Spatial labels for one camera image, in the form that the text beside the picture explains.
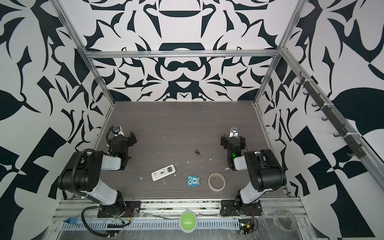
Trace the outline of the white remote control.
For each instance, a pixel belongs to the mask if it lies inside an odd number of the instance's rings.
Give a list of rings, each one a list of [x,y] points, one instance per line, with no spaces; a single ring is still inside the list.
[[[170,176],[176,172],[175,166],[169,165],[151,173],[152,180],[154,182],[161,180],[167,176]]]

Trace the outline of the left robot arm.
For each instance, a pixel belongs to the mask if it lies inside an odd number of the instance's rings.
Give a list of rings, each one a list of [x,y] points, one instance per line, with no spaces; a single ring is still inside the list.
[[[123,171],[131,159],[129,147],[137,143],[137,138],[134,132],[127,137],[122,132],[114,134],[113,138],[107,138],[107,153],[93,149],[73,153],[57,179],[58,188],[102,206],[117,205],[122,208],[122,194],[101,180],[101,172]]]

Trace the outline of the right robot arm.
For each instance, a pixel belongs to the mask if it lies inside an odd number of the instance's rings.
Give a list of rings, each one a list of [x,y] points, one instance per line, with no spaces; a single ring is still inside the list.
[[[242,152],[246,139],[239,136],[221,136],[220,145],[227,150],[228,167],[233,171],[247,171],[249,183],[238,191],[236,205],[255,204],[266,193],[274,192],[287,184],[286,174],[270,149]]]

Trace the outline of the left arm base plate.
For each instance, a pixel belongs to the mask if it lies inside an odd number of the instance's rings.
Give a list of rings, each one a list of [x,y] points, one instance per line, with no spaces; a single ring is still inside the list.
[[[98,218],[113,218],[119,215],[122,218],[130,218],[138,215],[141,211],[141,201],[124,201],[121,207],[117,204],[101,206],[98,211]]]

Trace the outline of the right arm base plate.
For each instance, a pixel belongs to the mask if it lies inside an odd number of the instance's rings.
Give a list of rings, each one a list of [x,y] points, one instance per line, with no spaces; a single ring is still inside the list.
[[[221,200],[220,215],[223,217],[261,216],[263,212],[260,202],[244,205],[235,200]]]

